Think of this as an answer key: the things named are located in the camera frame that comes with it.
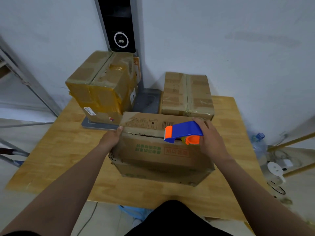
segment tiled floor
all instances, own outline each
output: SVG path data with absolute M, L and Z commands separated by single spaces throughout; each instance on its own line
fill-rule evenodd
M 19 124 L 20 121 L 0 119 L 0 126 L 6 124 Z M 45 134 L 49 125 L 0 129 L 0 138 L 30 152 Z M 3 190 L 18 168 L 0 161 L 0 230 L 2 230 L 30 201 L 35 197 L 33 194 L 8 192 Z M 293 200 L 292 209 L 301 216 L 315 221 L 315 170 L 288 178 L 283 186 L 289 198 Z M 72 235 L 76 236 L 80 229 L 90 218 L 96 202 L 88 201 L 83 207 Z M 117 205 L 98 203 L 90 222 L 81 232 L 85 235 L 125 235 L 132 226 L 132 217 L 121 212 Z M 252 236 L 253 234 L 243 222 L 215 220 L 211 225 L 222 229 L 235 236 Z

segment water bottle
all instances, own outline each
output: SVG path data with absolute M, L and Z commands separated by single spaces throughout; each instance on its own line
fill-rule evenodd
M 248 132 L 248 137 L 252 143 L 256 158 L 259 159 L 267 153 L 268 146 L 263 140 L 265 135 L 263 133 L 258 133 L 255 135 L 253 132 Z

